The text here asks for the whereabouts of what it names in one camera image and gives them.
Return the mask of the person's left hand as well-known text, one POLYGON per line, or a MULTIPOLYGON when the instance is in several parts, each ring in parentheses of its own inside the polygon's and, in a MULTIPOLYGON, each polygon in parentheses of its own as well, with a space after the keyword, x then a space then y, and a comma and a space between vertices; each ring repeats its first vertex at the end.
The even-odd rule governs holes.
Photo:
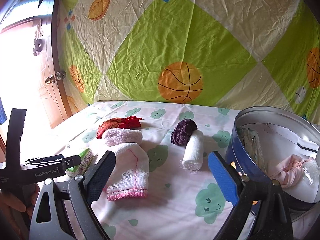
POLYGON ((32 186, 34 189, 33 194, 30 196, 31 205, 26 207, 20 199, 18 199, 15 195, 10 192, 4 192, 1 190, 1 211, 3 212, 4 217, 9 222, 11 228, 16 233, 18 239, 23 239, 23 235, 21 234, 20 227, 16 223, 16 220, 13 217, 12 210, 16 210, 18 212, 27 213, 29 219, 32 218, 34 205, 36 203, 37 197, 39 195, 40 188, 37 184, 32 186))

